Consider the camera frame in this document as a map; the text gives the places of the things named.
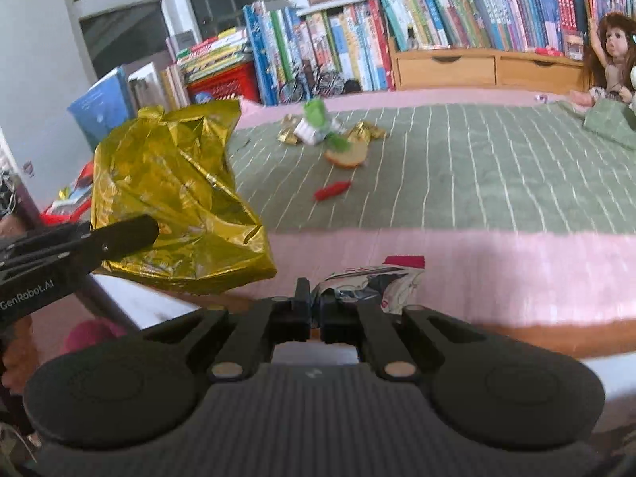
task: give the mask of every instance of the doll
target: doll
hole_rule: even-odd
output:
[[[636,21],[620,12],[609,12],[600,23],[589,22],[589,44],[585,52],[583,76],[594,87],[587,93],[571,91],[575,104],[592,107],[600,98],[632,103],[634,85],[631,71],[636,64]]]

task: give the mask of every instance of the red crate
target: red crate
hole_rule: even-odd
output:
[[[196,95],[199,93],[208,93],[216,100],[244,97],[254,102],[261,102],[254,63],[244,63],[190,84],[188,93],[193,103],[197,102]]]

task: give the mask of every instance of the chocolate wrapped in gold foil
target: chocolate wrapped in gold foil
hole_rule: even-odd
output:
[[[378,127],[377,125],[367,122],[366,120],[360,120],[355,124],[345,135],[349,138],[350,142],[363,141],[367,145],[371,143],[371,140],[381,140],[387,137],[385,129]]]
[[[300,115],[285,115],[281,121],[281,132],[277,136],[278,141],[286,143],[287,145],[298,145],[302,143],[300,138],[294,134],[294,130],[296,130],[296,126],[302,118]]]
[[[225,146],[240,117],[237,100],[164,114],[145,108],[97,148],[93,227],[148,213],[153,248],[103,272],[170,291],[220,293],[276,274],[260,219],[237,195]]]

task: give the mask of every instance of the wooden drawer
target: wooden drawer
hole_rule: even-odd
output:
[[[431,56],[399,58],[397,67],[400,89],[419,89],[439,86],[495,85],[493,56]]]
[[[497,84],[565,95],[571,89],[581,91],[580,66],[558,61],[538,61],[502,57],[497,62]]]

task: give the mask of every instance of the green cloth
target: green cloth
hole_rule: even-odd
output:
[[[630,151],[636,151],[636,114],[627,104],[600,99],[587,111],[583,127]]]
[[[366,120],[389,132],[371,142],[365,165],[355,172],[327,162],[321,147],[279,142],[279,122],[234,132],[228,157],[238,193],[268,231],[423,227],[632,234],[635,156],[618,142],[636,144],[621,124],[621,117],[628,121],[622,112],[595,123],[606,105],[618,109],[608,101],[586,117],[595,132],[557,103],[332,112],[345,126]],[[611,127],[617,130],[608,125],[613,120],[621,136],[610,134]],[[252,139],[247,146],[246,138]],[[316,190],[348,180],[353,184],[345,194],[314,202]]]

